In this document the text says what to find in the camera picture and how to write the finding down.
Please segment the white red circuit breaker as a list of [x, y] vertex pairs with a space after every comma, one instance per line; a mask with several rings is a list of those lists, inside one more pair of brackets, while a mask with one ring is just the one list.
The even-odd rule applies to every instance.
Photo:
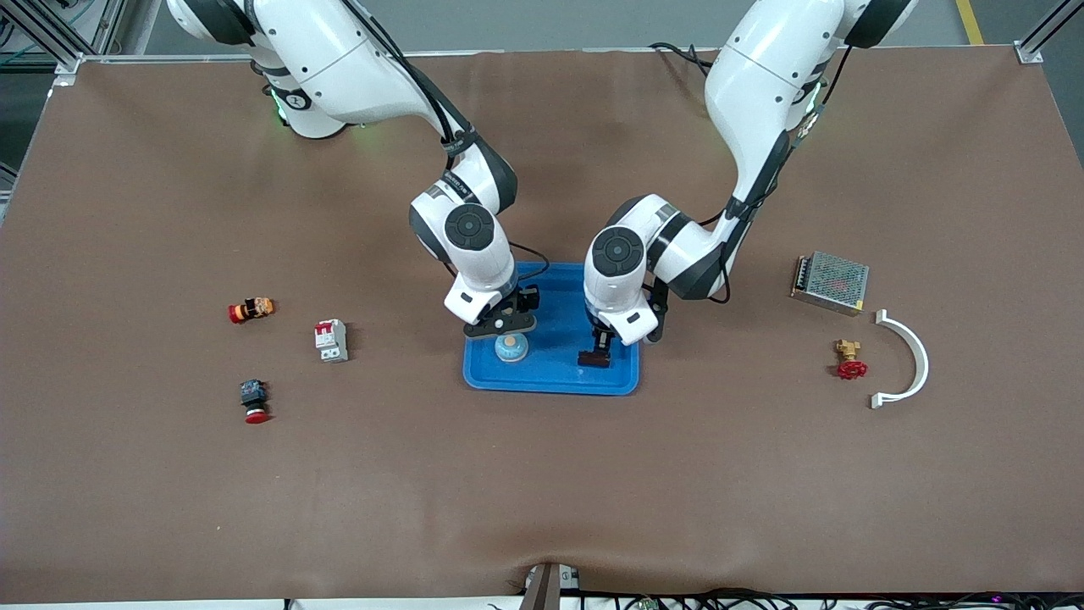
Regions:
[[347, 325], [340, 319], [322, 320], [314, 325], [314, 346], [322, 363], [341, 363], [349, 359]]

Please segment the white curved plastic bracket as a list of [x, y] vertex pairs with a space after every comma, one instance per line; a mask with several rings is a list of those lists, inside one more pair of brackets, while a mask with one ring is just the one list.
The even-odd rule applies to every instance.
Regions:
[[911, 359], [914, 360], [915, 373], [913, 380], [909, 382], [909, 387], [907, 387], [905, 391], [899, 391], [899, 393], [878, 391], [877, 393], [872, 394], [872, 410], [882, 408], [886, 404], [894, 404], [895, 402], [904, 401], [904, 399], [909, 399], [911, 397], [919, 393], [919, 391], [924, 389], [930, 372], [928, 352], [926, 351], [925, 343], [922, 343], [921, 338], [916, 332], [912, 330], [907, 327], [907, 325], [900, 323], [898, 320], [890, 317], [887, 309], [877, 310], [877, 313], [875, 313], [874, 324], [892, 330], [896, 336], [901, 337], [904, 343], [907, 345], [911, 352]]

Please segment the metal mesh power supply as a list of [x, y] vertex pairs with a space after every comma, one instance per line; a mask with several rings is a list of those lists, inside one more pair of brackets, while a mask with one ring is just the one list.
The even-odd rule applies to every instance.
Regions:
[[868, 278], [870, 267], [814, 251], [797, 260], [790, 296], [855, 317], [864, 313]]

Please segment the brown table mat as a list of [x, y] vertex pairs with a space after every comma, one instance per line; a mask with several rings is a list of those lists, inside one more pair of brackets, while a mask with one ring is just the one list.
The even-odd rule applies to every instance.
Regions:
[[[853, 54], [631, 395], [465, 386], [406, 223], [440, 158], [420, 119], [294, 137], [241, 62], [52, 92], [0, 228], [0, 603], [1084, 590], [1084, 170], [1009, 47]], [[793, 300], [814, 251], [864, 313]], [[930, 372], [872, 410], [915, 373], [879, 309]]]

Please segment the blue black emergency stop button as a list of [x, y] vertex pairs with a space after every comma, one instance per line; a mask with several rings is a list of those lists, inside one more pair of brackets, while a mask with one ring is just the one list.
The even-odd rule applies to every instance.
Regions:
[[259, 379], [246, 380], [240, 384], [241, 406], [245, 408], [245, 424], [263, 424], [271, 420], [268, 412], [268, 392], [264, 382]]

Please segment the aluminium frame post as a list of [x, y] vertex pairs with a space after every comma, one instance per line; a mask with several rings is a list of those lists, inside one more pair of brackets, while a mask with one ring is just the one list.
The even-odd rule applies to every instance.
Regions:
[[133, 0], [0, 0], [0, 75], [73, 74], [119, 41]]
[[1015, 55], [1019, 62], [1024, 65], [1041, 64], [1044, 61], [1043, 47], [1083, 10], [1084, 0], [1057, 0], [1057, 3], [1025, 33], [1025, 37], [1014, 41]]

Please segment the blue plastic tray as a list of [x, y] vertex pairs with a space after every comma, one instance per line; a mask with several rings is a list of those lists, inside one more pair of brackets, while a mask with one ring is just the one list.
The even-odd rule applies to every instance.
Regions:
[[589, 397], [625, 397], [638, 387], [638, 345], [612, 341], [607, 368], [578, 363], [581, 351], [594, 343], [584, 309], [583, 265], [518, 263], [520, 275], [539, 288], [537, 327], [526, 332], [527, 351], [515, 363], [498, 356], [495, 337], [468, 339], [463, 353], [463, 378], [478, 390], [535, 391]]

